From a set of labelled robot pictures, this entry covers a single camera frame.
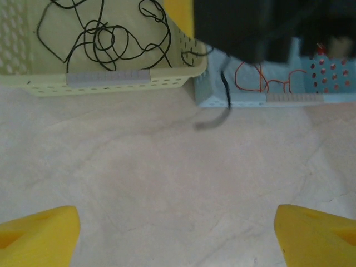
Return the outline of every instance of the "basket holes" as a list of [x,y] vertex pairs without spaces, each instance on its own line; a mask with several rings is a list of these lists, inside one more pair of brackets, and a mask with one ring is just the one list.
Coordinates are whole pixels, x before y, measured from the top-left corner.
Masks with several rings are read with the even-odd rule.
[[26,67],[25,64],[21,64],[20,68],[21,68],[22,71],[26,71],[27,70],[27,67]]
[[5,31],[5,33],[10,33],[10,28],[9,28],[9,26],[6,24],[6,22],[3,24],[3,29],[4,29],[4,31]]
[[11,19],[11,26],[16,29],[16,21],[13,18]]
[[22,17],[18,17],[17,18],[17,21],[18,21],[18,24],[20,24],[20,25],[23,25],[23,19],[22,19]]
[[5,56],[6,56],[6,58],[7,58],[8,60],[11,59],[11,53],[10,53],[9,50],[5,50]]
[[8,18],[8,15],[7,15],[7,12],[5,9],[3,9],[1,13],[2,13],[2,16],[4,17],[4,19]]
[[16,13],[15,13],[15,9],[11,6],[11,7],[10,7],[10,15],[11,15],[11,16],[15,16],[15,14],[16,14]]
[[21,46],[21,50],[24,50],[26,48],[26,45],[23,40],[20,40],[20,46]]
[[17,57],[15,57],[14,59],[13,59],[13,63],[14,63],[14,65],[15,66],[17,66],[17,67],[19,67],[20,66],[20,60],[17,58]]
[[17,10],[19,10],[20,12],[22,12],[22,5],[20,3],[17,3]]
[[5,44],[7,47],[11,45],[10,38],[8,36],[5,37]]
[[17,41],[17,35],[15,32],[12,32],[12,39],[14,39],[15,41]]
[[14,50],[15,53],[18,53],[18,46],[16,43],[12,46],[12,49]]

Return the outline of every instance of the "plastic crate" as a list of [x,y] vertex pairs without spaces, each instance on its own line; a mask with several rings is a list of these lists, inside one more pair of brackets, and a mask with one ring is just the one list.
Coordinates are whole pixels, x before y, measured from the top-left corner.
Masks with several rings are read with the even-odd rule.
[[[84,21],[97,18],[100,2],[88,1],[78,8]],[[69,0],[61,2],[64,5],[71,3]],[[36,36],[39,20],[48,4],[49,0],[0,0],[1,85],[24,88],[36,96],[81,95],[180,87],[190,77],[199,76],[206,70],[205,57],[185,55],[187,62],[194,62],[195,67],[184,65],[181,51],[204,53],[206,48],[186,37],[168,19],[172,45],[167,56],[173,68],[162,60],[151,70],[141,70],[162,56],[156,50],[135,60],[120,61],[117,64],[120,71],[108,72],[103,71],[98,63],[91,62],[83,49],[78,49],[71,59],[71,71],[75,73],[67,75],[66,66],[50,54]],[[138,5],[139,0],[106,0],[103,21],[130,29],[142,45],[161,41],[166,28],[154,19],[142,16]],[[53,50],[65,57],[81,31],[74,11],[53,6],[48,10],[41,36]]]
[[[266,79],[288,80],[291,76],[292,93],[283,92],[283,85],[270,83],[269,93],[246,92],[235,85],[235,71],[241,61],[233,59],[225,71],[230,86],[233,107],[290,107],[311,106],[322,103],[345,103],[356,101],[356,64],[354,60],[330,60],[316,55],[312,60],[299,57],[299,40],[293,40],[290,62],[287,65],[263,63]],[[196,102],[201,107],[226,107],[226,92],[220,78],[220,66],[226,54],[215,50],[209,55],[208,68],[194,79]],[[253,66],[245,64],[238,73],[243,88],[259,88],[260,75]]]

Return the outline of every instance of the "yellow object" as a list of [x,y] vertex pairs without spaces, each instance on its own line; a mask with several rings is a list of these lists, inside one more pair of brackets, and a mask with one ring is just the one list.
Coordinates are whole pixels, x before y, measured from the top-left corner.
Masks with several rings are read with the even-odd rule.
[[274,229],[288,267],[356,266],[355,220],[281,205]]
[[190,38],[194,38],[193,0],[164,0],[165,11],[179,28]]
[[0,267],[69,266],[79,233],[72,206],[0,224]]

